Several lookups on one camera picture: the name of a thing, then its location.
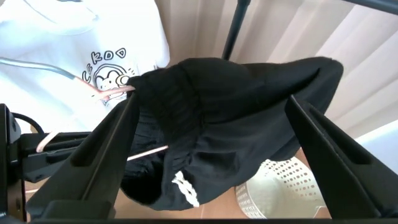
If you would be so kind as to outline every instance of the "cartoon graphic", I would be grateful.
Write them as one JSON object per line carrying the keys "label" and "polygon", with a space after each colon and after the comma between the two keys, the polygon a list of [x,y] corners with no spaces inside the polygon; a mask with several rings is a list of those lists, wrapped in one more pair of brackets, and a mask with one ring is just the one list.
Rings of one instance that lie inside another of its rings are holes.
{"label": "cartoon graphic", "polygon": [[[103,64],[97,68],[94,73],[93,81],[95,88],[99,90],[111,90],[125,86],[129,77],[134,76],[135,72],[133,69],[126,71],[119,65]],[[126,97],[125,93],[113,94],[109,96],[109,100],[104,100],[104,104],[107,105],[111,100],[123,100]]]}

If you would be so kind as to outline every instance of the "white laundry basket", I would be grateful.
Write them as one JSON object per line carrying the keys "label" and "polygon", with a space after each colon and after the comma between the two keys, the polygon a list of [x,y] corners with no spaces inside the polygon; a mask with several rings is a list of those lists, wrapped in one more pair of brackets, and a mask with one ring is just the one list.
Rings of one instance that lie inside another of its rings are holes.
{"label": "white laundry basket", "polygon": [[311,170],[295,157],[266,160],[235,193],[249,218],[313,218],[325,206]]}

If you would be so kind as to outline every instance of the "beige curtain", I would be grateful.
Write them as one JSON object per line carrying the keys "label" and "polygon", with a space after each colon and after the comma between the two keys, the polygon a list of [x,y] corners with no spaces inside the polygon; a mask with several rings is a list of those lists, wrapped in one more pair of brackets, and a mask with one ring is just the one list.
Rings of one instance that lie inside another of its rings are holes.
{"label": "beige curtain", "polygon": [[[232,0],[157,0],[171,64],[221,57]],[[326,115],[356,138],[398,119],[398,16],[342,0],[252,0],[231,60],[339,60],[344,77]]]}

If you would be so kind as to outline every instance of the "black fabric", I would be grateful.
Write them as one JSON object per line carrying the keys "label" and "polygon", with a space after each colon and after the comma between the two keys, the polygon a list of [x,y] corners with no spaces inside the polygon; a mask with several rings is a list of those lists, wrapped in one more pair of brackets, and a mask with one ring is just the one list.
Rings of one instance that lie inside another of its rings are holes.
{"label": "black fabric", "polygon": [[129,161],[122,190],[155,210],[192,208],[172,183],[181,170],[201,204],[213,200],[266,159],[294,156],[300,146],[284,113],[287,97],[324,113],[342,73],[323,57],[245,65],[193,58],[131,78],[141,109],[131,154],[169,148]]}

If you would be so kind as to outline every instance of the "wooden floor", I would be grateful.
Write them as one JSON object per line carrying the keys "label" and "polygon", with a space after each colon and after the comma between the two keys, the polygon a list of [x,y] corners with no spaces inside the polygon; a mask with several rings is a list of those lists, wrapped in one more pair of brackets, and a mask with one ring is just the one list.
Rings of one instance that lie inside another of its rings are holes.
{"label": "wooden floor", "polygon": [[[302,151],[299,151],[296,157],[308,165]],[[37,184],[26,183],[25,187],[26,190],[37,189],[43,183],[44,181]],[[32,195],[33,193],[27,194],[27,199]],[[119,191],[114,207],[116,218],[247,218],[238,206],[234,188],[230,188],[209,203],[184,211],[154,211],[129,200]],[[327,209],[321,210],[317,218],[330,218]]]}

